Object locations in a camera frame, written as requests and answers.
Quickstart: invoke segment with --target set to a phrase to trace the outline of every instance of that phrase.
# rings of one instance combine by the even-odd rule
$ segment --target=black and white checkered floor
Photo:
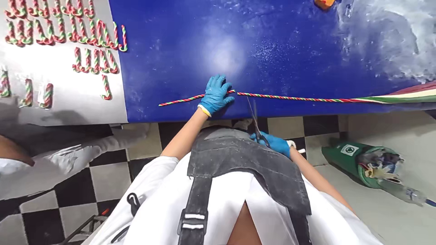
[[[160,155],[183,125],[184,122],[152,123],[147,138],[139,144],[127,151],[99,156],[89,167],[58,184],[54,191],[21,204],[14,214],[0,222],[0,244],[57,244],[91,215],[112,210],[142,167]],[[136,126],[126,124],[123,127]],[[327,164],[320,148],[327,145],[328,139],[347,136],[347,117],[259,118],[259,128],[277,137],[294,140],[298,149],[306,149],[307,160],[318,166]],[[77,235],[71,241],[84,239]]]

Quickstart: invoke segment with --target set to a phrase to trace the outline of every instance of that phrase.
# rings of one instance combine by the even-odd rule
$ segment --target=stainless steel counter
[[[54,7],[54,0],[48,0],[50,9]],[[101,19],[106,26],[113,40],[112,15],[107,0],[94,0],[95,18]],[[31,1],[27,1],[28,7],[33,7]],[[8,10],[7,0],[0,2],[1,13]],[[5,14],[0,24],[0,35],[5,37],[8,33]],[[28,16],[30,20],[39,19],[47,35],[47,26],[43,18]],[[70,19],[63,16],[66,31],[71,31]],[[15,28],[19,18],[12,20]],[[52,16],[54,32],[59,34],[57,20]],[[83,18],[90,37],[88,18]],[[80,43],[73,43],[67,40],[66,43],[56,43],[54,46],[39,45],[35,39],[39,39],[38,32],[34,26],[34,43],[20,48],[16,45],[7,44],[4,38],[0,39],[0,65],[6,66],[9,72],[9,81],[13,96],[0,99],[0,119],[17,120],[19,123],[32,123],[42,126],[52,125],[77,125],[77,124],[100,124],[100,123],[126,123],[126,105],[124,102],[122,67],[119,62],[118,51],[111,50],[116,62],[120,67],[118,74],[106,74],[109,86],[113,95],[110,101],[104,100],[100,94],[104,94],[104,87],[101,73],[77,73],[72,70],[75,63],[74,49],[80,47],[82,54],[82,65],[85,65],[85,50],[88,48],[93,52],[97,47]],[[16,101],[25,95],[24,80],[32,79],[34,87],[34,105],[18,109]],[[52,83],[53,106],[51,109],[37,107],[37,96],[41,86],[45,83]]]

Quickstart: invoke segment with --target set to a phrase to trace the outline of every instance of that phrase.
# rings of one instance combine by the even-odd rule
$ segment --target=white chef jacket
[[[130,225],[115,244],[176,245],[180,215],[193,182],[187,176],[190,155],[179,163],[175,157],[158,157],[148,163],[90,244],[110,244]],[[314,245],[381,244],[348,208],[303,180],[312,210],[307,220]],[[132,192],[142,203],[135,217],[126,200]],[[230,172],[212,180],[204,245],[227,243],[244,201],[263,245],[298,244],[287,209],[262,189],[253,174]]]

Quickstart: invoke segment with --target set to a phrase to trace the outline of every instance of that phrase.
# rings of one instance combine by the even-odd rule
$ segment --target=scissors
[[[253,107],[254,107],[254,110],[253,110],[253,108],[251,107],[251,103],[250,103],[250,100],[248,99],[248,97],[247,97],[247,100],[248,100],[248,105],[250,106],[251,117],[253,118],[255,130],[256,130],[256,141],[257,141],[257,143],[259,143],[260,140],[263,140],[265,142],[266,147],[271,148],[271,146],[269,145],[269,142],[266,140],[265,136],[263,136],[260,133],[259,126],[257,124],[256,101],[253,100]]]

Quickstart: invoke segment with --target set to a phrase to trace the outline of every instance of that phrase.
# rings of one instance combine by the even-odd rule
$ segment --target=plastic bottle
[[[420,207],[423,206],[423,203],[426,203],[427,197],[421,191],[388,180],[380,180],[379,184],[382,190],[405,202],[413,203]]]

